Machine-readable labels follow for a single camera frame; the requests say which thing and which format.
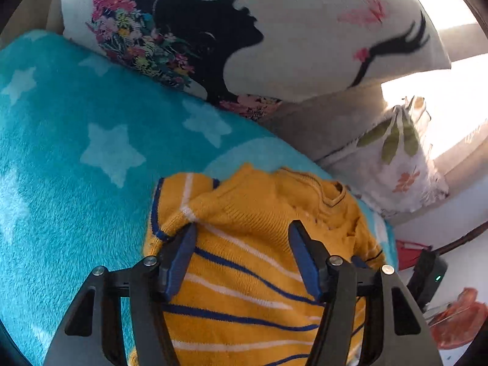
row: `knit fabric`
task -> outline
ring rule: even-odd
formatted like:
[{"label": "knit fabric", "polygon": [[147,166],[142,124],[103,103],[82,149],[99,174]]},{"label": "knit fabric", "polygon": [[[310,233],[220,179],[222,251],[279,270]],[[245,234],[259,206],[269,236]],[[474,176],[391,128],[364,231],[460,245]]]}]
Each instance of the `knit fabric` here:
[{"label": "knit fabric", "polygon": [[[164,317],[181,364],[304,364],[323,307],[308,295],[288,242],[301,220],[330,254],[385,263],[355,199],[338,182],[246,164],[219,184],[203,174],[160,180],[143,253],[157,255],[189,222],[197,247]],[[358,299],[350,357],[362,342]],[[130,357],[137,364],[135,353]]]}]

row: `woman silhouette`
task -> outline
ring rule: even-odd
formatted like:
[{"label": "woman silhouette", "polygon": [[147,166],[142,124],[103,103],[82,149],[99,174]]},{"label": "woman silhouette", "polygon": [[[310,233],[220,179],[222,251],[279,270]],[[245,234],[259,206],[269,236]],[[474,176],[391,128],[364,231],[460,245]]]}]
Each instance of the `woman silhouette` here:
[{"label": "woman silhouette", "polygon": [[[188,76],[207,91],[207,101],[237,101],[224,82],[227,59],[241,48],[259,44],[263,34],[248,8],[235,9],[235,0],[134,0],[137,9],[152,14],[156,28],[186,43],[193,72]],[[176,50],[178,44],[172,45]]]}]

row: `light blue star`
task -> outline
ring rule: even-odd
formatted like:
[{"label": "light blue star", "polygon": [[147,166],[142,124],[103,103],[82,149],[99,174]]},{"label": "light blue star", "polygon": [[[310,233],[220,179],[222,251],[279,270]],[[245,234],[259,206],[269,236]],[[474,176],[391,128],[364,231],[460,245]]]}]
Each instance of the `light blue star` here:
[{"label": "light blue star", "polygon": [[0,176],[0,230],[9,245],[14,238],[18,220],[29,215],[29,207],[19,194],[17,169]]},{"label": "light blue star", "polygon": [[221,136],[232,132],[232,128],[220,118],[219,112],[210,104],[184,100],[183,107],[191,114],[183,126],[189,131],[201,132],[215,148],[220,147]]},{"label": "light blue star", "polygon": [[129,168],[139,166],[146,158],[129,144],[127,125],[117,125],[105,130],[102,127],[88,124],[90,145],[81,155],[83,164],[101,168],[110,181],[122,188]]},{"label": "light blue star", "polygon": [[35,29],[35,30],[32,30],[29,33],[25,34],[24,35],[24,38],[28,38],[29,40],[31,40],[32,42],[34,42],[34,41],[37,41],[40,38],[43,38],[43,37],[45,37],[47,35],[48,35],[47,31]]},{"label": "light blue star", "polygon": [[47,354],[49,346],[51,345],[51,341],[53,341],[54,334],[48,333],[35,325],[31,325],[31,329],[42,346],[42,357],[44,358]]},{"label": "light blue star", "polygon": [[36,68],[31,67],[27,70],[15,70],[10,84],[2,89],[0,95],[9,95],[10,104],[13,106],[24,92],[33,89],[37,83],[33,79]]},{"label": "light blue star", "polygon": [[87,58],[78,63],[78,66],[93,69],[98,77],[104,76],[113,65],[106,57],[96,55],[95,53],[91,53]]}]

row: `teal blanket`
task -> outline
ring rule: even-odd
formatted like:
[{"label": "teal blanket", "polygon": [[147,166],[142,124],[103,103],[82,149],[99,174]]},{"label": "teal blanket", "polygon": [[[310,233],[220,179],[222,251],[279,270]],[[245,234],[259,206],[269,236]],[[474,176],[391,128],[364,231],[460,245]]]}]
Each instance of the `teal blanket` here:
[{"label": "teal blanket", "polygon": [[[140,260],[159,178],[222,180],[244,162],[330,178],[257,124],[57,35],[35,30],[0,51],[0,319],[30,362],[42,364],[94,266]],[[360,205],[395,264],[390,228]]]}]

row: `black silhouette print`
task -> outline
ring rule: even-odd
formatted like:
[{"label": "black silhouette print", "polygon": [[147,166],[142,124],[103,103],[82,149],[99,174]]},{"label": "black silhouette print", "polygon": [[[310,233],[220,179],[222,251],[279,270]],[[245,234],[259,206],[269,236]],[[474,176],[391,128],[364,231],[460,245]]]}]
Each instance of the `black silhouette print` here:
[{"label": "black silhouette print", "polygon": [[407,38],[411,35],[413,28],[415,27],[415,22],[412,22],[410,28],[405,33],[394,38],[390,38],[389,40],[377,43],[366,52],[367,57],[363,60],[363,63],[359,68],[356,78],[349,86],[349,88],[355,87],[363,80],[366,71],[376,57],[396,54],[406,55],[409,53],[413,53],[420,50],[430,40],[430,34],[428,34],[427,37],[423,40],[425,35],[426,23],[424,14],[421,13],[421,15],[422,18],[420,21],[419,30],[417,34],[412,38],[412,40],[408,41]]},{"label": "black silhouette print", "polygon": [[235,9],[235,0],[134,1],[137,9],[152,14],[162,33],[185,41],[180,46],[186,48],[188,65],[194,68],[188,76],[206,89],[208,102],[237,101],[224,82],[225,63],[236,51],[259,44],[264,38],[248,8]]}]

